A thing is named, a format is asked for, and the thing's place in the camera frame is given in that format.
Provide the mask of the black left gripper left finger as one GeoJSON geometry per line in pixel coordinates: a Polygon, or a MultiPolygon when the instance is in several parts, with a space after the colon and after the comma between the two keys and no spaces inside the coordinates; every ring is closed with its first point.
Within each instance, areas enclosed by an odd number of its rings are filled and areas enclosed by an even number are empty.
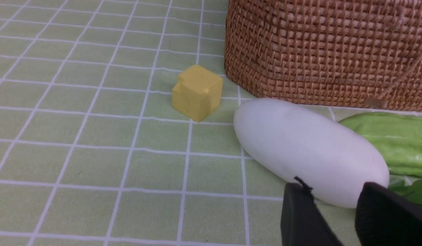
{"type": "Polygon", "coordinates": [[[287,183],[281,212],[283,246],[342,246],[314,202],[312,188],[300,177],[287,183]]]}

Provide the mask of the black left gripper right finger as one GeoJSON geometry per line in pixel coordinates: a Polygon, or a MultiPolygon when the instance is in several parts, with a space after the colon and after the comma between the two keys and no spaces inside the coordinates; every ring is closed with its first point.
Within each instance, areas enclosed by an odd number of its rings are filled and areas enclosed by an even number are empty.
{"type": "Polygon", "coordinates": [[[366,182],[355,210],[355,231],[362,246],[422,246],[422,207],[366,182]]]}

